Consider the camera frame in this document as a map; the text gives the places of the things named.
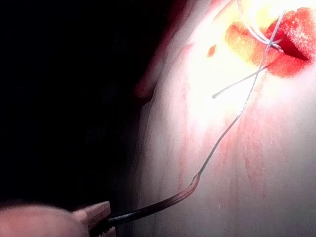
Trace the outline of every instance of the wound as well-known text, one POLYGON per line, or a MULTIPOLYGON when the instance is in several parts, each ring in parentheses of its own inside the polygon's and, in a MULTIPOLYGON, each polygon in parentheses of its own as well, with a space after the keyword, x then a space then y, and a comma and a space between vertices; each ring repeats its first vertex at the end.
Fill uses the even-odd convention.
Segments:
MULTIPOLYGON (((260 29, 270 39, 276 26, 274 21, 267 29, 260 29)), ((263 63, 268 65, 268 72, 281 78, 293 77, 311 65, 315 60, 316 26, 309 8, 299 8, 297 12, 285 14, 275 40, 284 53, 270 48, 263 63)), ((225 42, 240 59, 246 63, 259 66, 264 55, 266 44, 259 42, 242 22, 232 23, 225 34, 225 42)))

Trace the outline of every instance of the pale skin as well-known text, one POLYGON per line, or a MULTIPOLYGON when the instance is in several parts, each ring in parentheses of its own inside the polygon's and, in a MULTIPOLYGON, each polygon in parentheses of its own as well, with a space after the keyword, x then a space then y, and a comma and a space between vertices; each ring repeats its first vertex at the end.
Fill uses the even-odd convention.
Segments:
MULTIPOLYGON (((223 40, 226 29, 238 19, 234 3, 179 2, 170 17, 173 24, 136 88, 139 97, 152 98, 142 110, 138 152, 131 167, 133 209, 189 185, 244 104, 253 80, 216 99, 212 95, 258 69, 243 62, 223 40), (207 57, 215 44, 214 55, 207 57)), ((270 25, 282 6, 315 9, 313 0, 241 2, 260 26, 270 25)), ((218 147, 195 193, 161 213, 125 225, 118 234, 313 235, 315 79, 315 63, 286 79, 263 71, 242 117, 218 147)))

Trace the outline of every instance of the skin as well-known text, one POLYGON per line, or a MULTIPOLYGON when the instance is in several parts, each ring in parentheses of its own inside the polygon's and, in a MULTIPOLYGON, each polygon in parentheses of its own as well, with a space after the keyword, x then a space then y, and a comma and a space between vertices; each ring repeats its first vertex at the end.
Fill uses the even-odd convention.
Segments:
MULTIPOLYGON (((260 12, 255 20, 262 27, 278 17, 280 6, 294 8, 281 0, 254 2, 242 0, 244 12, 260 12)), ((293 2, 315 9, 313 0, 293 2)), ((236 4, 188 0, 174 5, 170 27, 135 89, 138 97, 151 99, 139 123, 129 209, 168 198, 190 183, 238 114, 253 79, 216 99, 212 94, 258 69, 224 41, 238 18, 236 4)), ((287 78, 263 71, 196 191, 176 206, 119 227, 118 236, 314 235, 315 79, 315 63, 287 78)))

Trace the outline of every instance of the blood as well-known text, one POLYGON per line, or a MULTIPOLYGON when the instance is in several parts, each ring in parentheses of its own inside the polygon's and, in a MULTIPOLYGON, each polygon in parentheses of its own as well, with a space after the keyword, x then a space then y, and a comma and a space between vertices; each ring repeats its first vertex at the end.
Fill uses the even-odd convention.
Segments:
MULTIPOLYGON (((265 31, 270 39, 276 26, 274 21, 265 31)), ((268 72, 281 77, 293 77, 311 65, 316 52, 316 25, 309 8, 299 8, 297 12, 285 14, 275 40, 283 39, 279 43, 284 53, 270 48, 264 65, 268 72)), ((259 66, 266 45, 254 38, 242 22, 232 23, 226 31, 225 41, 228 46, 245 62, 259 66)))
POLYGON ((207 54, 207 57, 210 58, 214 55, 215 53, 215 50, 216 50, 216 45, 213 45, 212 47, 209 48, 208 50, 208 54, 207 54))

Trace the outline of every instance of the dark background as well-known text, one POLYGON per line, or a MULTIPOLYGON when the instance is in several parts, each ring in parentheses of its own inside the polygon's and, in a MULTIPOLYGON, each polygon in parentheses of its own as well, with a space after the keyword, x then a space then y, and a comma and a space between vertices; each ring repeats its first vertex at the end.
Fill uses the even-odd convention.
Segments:
POLYGON ((2 0, 0 200, 73 210, 124 197, 133 89, 171 1, 2 0))

